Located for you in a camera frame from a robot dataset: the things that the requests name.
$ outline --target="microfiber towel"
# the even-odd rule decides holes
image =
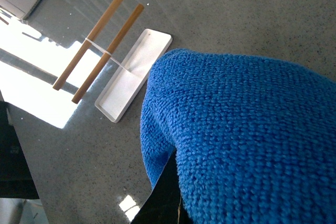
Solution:
[[[176,148],[194,223],[336,223],[336,83],[300,65],[175,49],[141,114],[155,186]]]

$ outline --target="black object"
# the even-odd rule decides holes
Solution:
[[[169,158],[151,195],[131,224],[192,224],[183,208],[176,167],[176,150]]]
[[[0,101],[0,198],[38,199],[15,129],[8,123],[7,106]]]

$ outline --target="gray countertop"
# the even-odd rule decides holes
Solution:
[[[110,1],[43,0],[29,22],[69,46],[83,41]],[[170,49],[268,56],[297,62],[336,80],[336,0],[124,2],[98,40],[108,45],[136,4],[144,4],[144,12],[115,53],[118,59],[145,28],[151,28],[173,36]],[[115,70],[108,63],[63,129],[10,108],[51,224],[127,223],[119,203],[130,195],[141,206],[150,194],[139,137],[146,85],[117,124],[94,106]]]

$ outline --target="white tray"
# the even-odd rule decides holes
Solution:
[[[97,98],[94,105],[112,122],[117,123],[147,80],[155,61],[168,49],[169,34],[145,29]]]

